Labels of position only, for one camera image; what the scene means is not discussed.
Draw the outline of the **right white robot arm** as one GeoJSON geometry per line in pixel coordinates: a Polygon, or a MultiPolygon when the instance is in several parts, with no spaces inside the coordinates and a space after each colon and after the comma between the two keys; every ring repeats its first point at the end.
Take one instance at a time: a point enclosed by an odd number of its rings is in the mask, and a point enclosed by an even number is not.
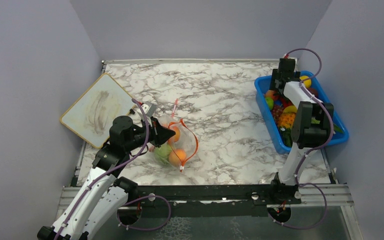
{"type": "Polygon", "coordinates": [[[299,178],[311,152],[326,146],[334,134],[334,106],[324,103],[311,93],[295,70],[296,61],[283,57],[273,70],[270,90],[288,98],[297,108],[291,126],[292,147],[284,166],[275,174],[268,190],[269,199],[280,204],[295,197],[299,178]]]}

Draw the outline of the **clear orange zip top bag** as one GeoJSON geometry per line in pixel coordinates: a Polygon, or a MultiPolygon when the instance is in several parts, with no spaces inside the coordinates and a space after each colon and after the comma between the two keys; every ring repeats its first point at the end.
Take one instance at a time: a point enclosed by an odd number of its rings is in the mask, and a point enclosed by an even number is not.
{"type": "MultiPolygon", "coordinates": [[[[182,164],[180,166],[173,166],[170,164],[174,168],[178,169],[180,172],[183,172],[185,169],[185,165],[186,165],[187,161],[191,160],[198,152],[198,149],[199,149],[198,138],[195,135],[195,133],[193,133],[193,131],[191,131],[186,126],[186,124],[184,123],[184,120],[182,118],[175,119],[174,117],[171,117],[170,115],[164,114],[158,120],[163,127],[169,128],[170,126],[174,125],[174,126],[179,127],[179,129],[180,129],[181,137],[180,137],[179,141],[177,141],[175,143],[170,143],[168,140],[166,143],[170,145],[172,150],[183,149],[186,152],[186,159],[185,159],[185,161],[182,162],[182,164]]],[[[155,155],[154,155],[155,148],[156,147],[153,146],[151,148],[151,152],[153,154],[154,159],[156,160],[155,155]]]]}

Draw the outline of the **green cabbage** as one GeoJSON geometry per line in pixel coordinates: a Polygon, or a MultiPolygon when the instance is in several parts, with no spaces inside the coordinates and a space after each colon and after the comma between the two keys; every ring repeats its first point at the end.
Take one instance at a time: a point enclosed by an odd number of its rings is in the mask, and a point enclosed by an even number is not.
{"type": "Polygon", "coordinates": [[[156,147],[154,149],[154,157],[157,161],[164,165],[170,165],[169,156],[172,152],[172,148],[168,143],[161,145],[160,147],[156,147]]]}

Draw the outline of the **pink peach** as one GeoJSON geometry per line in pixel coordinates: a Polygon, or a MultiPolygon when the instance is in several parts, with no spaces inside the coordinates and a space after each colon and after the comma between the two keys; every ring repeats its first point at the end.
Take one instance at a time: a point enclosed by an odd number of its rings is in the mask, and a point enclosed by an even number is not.
{"type": "Polygon", "coordinates": [[[168,161],[169,163],[174,166],[174,167],[179,167],[182,165],[183,161],[185,161],[187,158],[186,152],[181,149],[175,149],[173,150],[169,156],[168,156],[168,161]]]}

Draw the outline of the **small orange peach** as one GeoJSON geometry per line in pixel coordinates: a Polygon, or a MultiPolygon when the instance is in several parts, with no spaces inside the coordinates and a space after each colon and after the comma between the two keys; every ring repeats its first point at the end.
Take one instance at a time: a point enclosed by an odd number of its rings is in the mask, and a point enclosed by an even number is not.
{"type": "Polygon", "coordinates": [[[170,129],[170,130],[173,130],[173,131],[175,132],[175,135],[172,136],[172,137],[169,139],[169,142],[170,142],[171,144],[178,142],[179,139],[180,139],[180,137],[181,137],[181,131],[180,131],[179,127],[177,127],[177,126],[175,126],[175,125],[171,125],[171,126],[169,127],[169,129],[170,129]]]}

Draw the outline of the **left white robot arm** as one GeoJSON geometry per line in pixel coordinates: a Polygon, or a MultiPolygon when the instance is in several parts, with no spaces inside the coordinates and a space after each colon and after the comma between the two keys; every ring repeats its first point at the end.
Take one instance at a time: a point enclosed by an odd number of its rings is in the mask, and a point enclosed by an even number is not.
{"type": "Polygon", "coordinates": [[[118,208],[146,199],[147,195],[139,195],[136,182],[119,175],[128,163],[147,149],[148,144],[160,147],[175,134],[155,117],[145,117],[140,126],[129,116],[115,118],[108,141],[95,155],[79,192],[51,226],[43,226],[38,231],[37,238],[90,240],[118,208]]]}

